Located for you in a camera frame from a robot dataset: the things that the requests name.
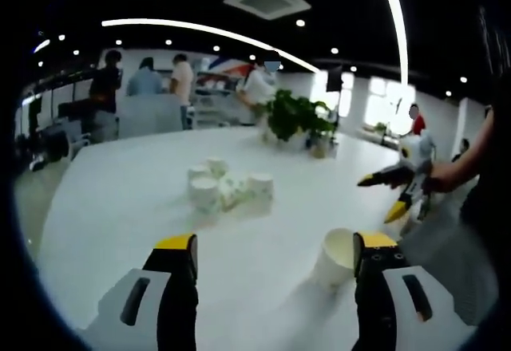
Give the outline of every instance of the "ceiling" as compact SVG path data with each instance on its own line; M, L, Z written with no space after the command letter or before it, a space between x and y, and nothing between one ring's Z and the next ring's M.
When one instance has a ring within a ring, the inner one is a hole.
M118 18L159 18L213 26L262 41L321 69L341 62L354 63L362 75L399 79L396 32L387 0L306 0L311 8L274 21L265 21L223 0L39 0L41 11L32 19L37 29L30 35L31 49L46 38L52 44L31 55L32 76L50 68L76 63L79 49L91 57L117 39L123 47L169 48L221 53L247 60L257 49L239 41L191 30L165 26L101 27L101 21ZM481 38L477 7L472 0L400 0L410 62L410 83L444 97L471 97L485 101ZM305 21L298 27L297 19ZM62 42L59 34L65 34ZM337 48L339 54L331 53ZM38 61L45 67L39 69ZM285 70L304 71L292 63ZM467 77L466 84L460 77Z

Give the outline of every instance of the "ceiling vent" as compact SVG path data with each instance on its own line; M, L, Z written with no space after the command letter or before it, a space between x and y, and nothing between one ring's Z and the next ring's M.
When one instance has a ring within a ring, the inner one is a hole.
M224 0L224 4L239 8L264 20L275 20L311 8L304 0Z

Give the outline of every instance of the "human hand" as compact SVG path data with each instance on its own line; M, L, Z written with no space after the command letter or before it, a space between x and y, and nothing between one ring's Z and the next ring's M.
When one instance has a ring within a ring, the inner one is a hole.
M457 173L456 163L434 163L422 189L426 193L449 193L459 186Z

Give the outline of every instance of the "white paper cup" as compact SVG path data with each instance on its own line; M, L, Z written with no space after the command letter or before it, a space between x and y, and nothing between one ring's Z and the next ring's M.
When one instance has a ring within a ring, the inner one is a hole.
M190 200L201 215L220 213L218 183L211 178L197 178L190 183Z
M228 172L219 181L220 201L223 211L230 211L247 197L247 175Z
M211 178L212 174L209 168L204 165L196 165L188 169L188 193L191 192L191 185L194 179Z
M248 199L252 202L271 203L273 196L273 177L271 175L250 174L248 177Z
M312 280L326 291L336 292L354 277L353 258L353 232L342 228L329 231L312 271Z
M227 162L217 157L208 158L208 168L216 179L222 178L228 171Z

